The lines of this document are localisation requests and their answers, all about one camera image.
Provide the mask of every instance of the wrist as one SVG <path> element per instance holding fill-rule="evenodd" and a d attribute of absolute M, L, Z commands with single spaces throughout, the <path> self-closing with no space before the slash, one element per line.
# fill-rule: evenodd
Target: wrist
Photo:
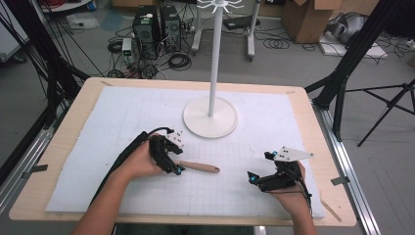
<path fill-rule="evenodd" d="M 122 167 L 119 167 L 111 173 L 110 179 L 119 184 L 128 184 L 133 177 L 129 175 L 126 170 L 122 170 Z"/>

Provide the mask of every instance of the black pole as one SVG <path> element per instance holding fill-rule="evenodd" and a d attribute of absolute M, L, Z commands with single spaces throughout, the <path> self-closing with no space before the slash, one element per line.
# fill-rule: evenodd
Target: black pole
<path fill-rule="evenodd" d="M 4 0 L 4 2 L 35 46 L 40 57 L 48 64 L 48 68 L 53 68 L 54 72 L 47 72 L 53 75 L 48 76 L 48 81 L 59 82 L 65 91 L 62 93 L 64 98 L 73 100 L 80 87 L 73 78 L 71 70 L 63 65 L 58 48 L 37 16 L 32 4 L 29 0 Z"/>
<path fill-rule="evenodd" d="M 330 103 L 337 96 L 333 131 L 338 141 L 341 138 L 341 122 L 345 101 L 345 90 L 351 73 L 358 66 L 376 41 L 382 30 L 392 19 L 406 0 L 380 0 L 363 28 L 351 42 L 342 60 L 336 69 L 327 77 L 305 87 L 307 93 L 324 86 L 320 95 L 313 99 L 313 104 L 322 110 L 328 110 Z"/>

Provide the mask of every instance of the grid paper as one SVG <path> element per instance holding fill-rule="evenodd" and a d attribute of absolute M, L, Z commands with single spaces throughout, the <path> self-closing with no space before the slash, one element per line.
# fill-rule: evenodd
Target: grid paper
<path fill-rule="evenodd" d="M 218 174 L 186 169 L 132 181 L 121 213 L 241 215 L 290 218 L 279 202 L 248 182 L 247 171 L 265 176 L 275 165 L 263 153 L 282 146 L 303 150 L 287 95 L 216 92 L 238 112 L 236 129 L 220 139 L 192 134 L 182 113 L 207 91 L 105 87 L 73 147 L 47 212 L 85 212 L 118 154 L 141 131 L 160 126 L 184 130 L 184 153 L 173 159 L 215 165 Z M 308 161 L 306 184 L 315 218 L 324 217 Z"/>

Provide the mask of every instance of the wooden table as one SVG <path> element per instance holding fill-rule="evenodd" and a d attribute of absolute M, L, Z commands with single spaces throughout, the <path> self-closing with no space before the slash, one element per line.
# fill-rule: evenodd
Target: wooden table
<path fill-rule="evenodd" d="M 51 140 L 38 165 L 48 165 L 46 171 L 35 172 L 28 179 L 10 211 L 18 220 L 79 220 L 82 213 L 46 212 L 46 206 L 57 184 L 61 169 L 72 150 L 77 136 L 93 110 L 105 86 L 148 87 L 164 89 L 209 90 L 207 82 L 132 80 L 89 78 L 73 102 L 61 126 Z M 218 91 L 263 92 L 287 94 L 297 117 L 302 143 L 307 152 L 316 156 L 309 160 L 320 189 L 326 216 L 315 220 L 318 226 L 353 226 L 354 212 L 343 185 L 334 186 L 331 179 L 339 177 L 320 125 L 303 88 L 251 84 L 218 83 Z M 177 223 L 177 224 L 246 224 L 288 225 L 289 220 L 239 216 L 178 216 L 121 214 L 120 222 Z"/>

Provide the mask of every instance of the wooden handle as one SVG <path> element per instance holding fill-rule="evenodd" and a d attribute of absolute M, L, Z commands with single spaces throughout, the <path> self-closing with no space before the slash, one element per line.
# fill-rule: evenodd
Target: wooden handle
<path fill-rule="evenodd" d="M 182 165 L 184 167 L 204 171 L 204 172 L 210 172 L 210 173 L 219 173 L 220 169 L 214 165 L 211 164 L 198 164 L 198 163 L 191 163 L 191 162 L 185 162 L 185 161 L 174 161 L 177 165 Z"/>

